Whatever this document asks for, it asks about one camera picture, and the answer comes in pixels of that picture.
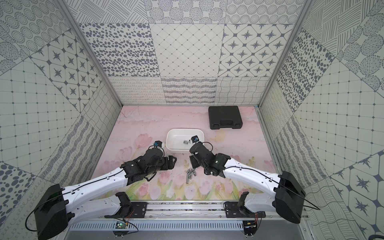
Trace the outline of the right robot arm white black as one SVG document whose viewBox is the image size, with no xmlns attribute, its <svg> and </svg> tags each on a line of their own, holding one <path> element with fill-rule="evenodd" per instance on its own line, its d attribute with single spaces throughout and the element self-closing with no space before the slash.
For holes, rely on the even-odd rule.
<svg viewBox="0 0 384 240">
<path fill-rule="evenodd" d="M 241 208 L 252 213 L 276 212 L 288 222 L 299 224 L 306 193 L 293 174 L 268 173 L 244 165 L 228 155 L 213 154 L 202 142 L 190 148 L 193 168 L 202 167 L 206 175 L 240 181 L 264 193 L 263 197 L 245 194 L 239 200 Z"/>
</svg>

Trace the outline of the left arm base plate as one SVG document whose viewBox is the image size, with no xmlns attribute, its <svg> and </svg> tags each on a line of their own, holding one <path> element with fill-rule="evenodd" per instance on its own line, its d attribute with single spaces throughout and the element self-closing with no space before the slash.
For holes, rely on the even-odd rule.
<svg viewBox="0 0 384 240">
<path fill-rule="evenodd" d="M 131 202 L 121 207 L 121 218 L 139 218 L 143 219 L 147 211 L 147 202 Z"/>
</svg>

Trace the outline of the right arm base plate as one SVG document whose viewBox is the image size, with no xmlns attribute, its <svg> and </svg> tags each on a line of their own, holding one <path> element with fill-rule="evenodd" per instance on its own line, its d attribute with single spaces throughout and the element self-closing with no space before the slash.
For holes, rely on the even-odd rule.
<svg viewBox="0 0 384 240">
<path fill-rule="evenodd" d="M 223 208 L 227 218 L 265 218 L 266 213 L 259 211 L 256 213 L 251 212 L 245 207 L 239 207 L 238 202 L 226 201 L 223 203 Z"/>
</svg>

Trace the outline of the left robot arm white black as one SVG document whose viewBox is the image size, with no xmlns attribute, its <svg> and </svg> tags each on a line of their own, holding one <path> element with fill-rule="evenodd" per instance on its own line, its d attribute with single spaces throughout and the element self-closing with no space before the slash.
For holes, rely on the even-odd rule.
<svg viewBox="0 0 384 240">
<path fill-rule="evenodd" d="M 76 223 L 105 217 L 143 217 L 146 204 L 133 204 L 125 192 L 101 199 L 100 196 L 133 183 L 150 181 L 159 171 L 172 170 L 177 158 L 166 157 L 160 147 L 148 149 L 143 156 L 124 162 L 115 170 L 73 186 L 49 187 L 34 210 L 38 239 L 49 240 Z"/>
</svg>

